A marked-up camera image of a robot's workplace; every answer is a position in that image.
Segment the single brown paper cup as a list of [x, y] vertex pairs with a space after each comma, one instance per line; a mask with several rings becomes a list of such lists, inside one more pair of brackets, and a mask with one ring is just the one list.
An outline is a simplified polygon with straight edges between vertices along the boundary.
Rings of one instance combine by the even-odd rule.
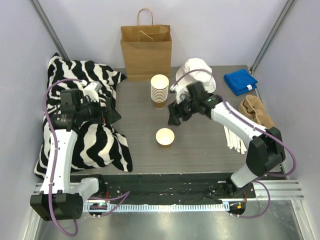
[[155, 139], [161, 148], [168, 149], [175, 140], [175, 134], [169, 128], [161, 128], [156, 132]]

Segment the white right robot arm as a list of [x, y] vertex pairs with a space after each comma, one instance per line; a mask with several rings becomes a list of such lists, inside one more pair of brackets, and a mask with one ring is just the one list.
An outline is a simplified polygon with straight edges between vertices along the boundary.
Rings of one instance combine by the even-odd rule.
[[225, 195], [238, 197], [250, 182], [285, 160], [282, 136], [277, 128], [265, 128], [243, 116], [221, 96], [207, 92], [201, 82], [186, 87], [175, 83], [169, 92], [175, 94], [175, 101], [168, 105], [168, 125], [179, 126], [192, 115], [201, 114], [227, 127], [243, 141], [247, 149], [246, 161], [226, 179]]

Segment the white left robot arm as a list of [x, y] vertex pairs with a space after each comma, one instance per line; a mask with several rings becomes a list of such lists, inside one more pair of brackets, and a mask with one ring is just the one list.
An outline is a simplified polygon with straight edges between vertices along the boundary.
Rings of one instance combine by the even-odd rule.
[[83, 90], [67, 89], [60, 93], [60, 113], [46, 112], [50, 135], [50, 152], [47, 171], [38, 194], [30, 197], [30, 206], [46, 222], [77, 220], [81, 217], [85, 201], [91, 197], [100, 200], [107, 192], [100, 174], [83, 178], [71, 186], [73, 152], [81, 125], [114, 123], [121, 116], [107, 100], [106, 111], [101, 109], [99, 90], [86, 86]]

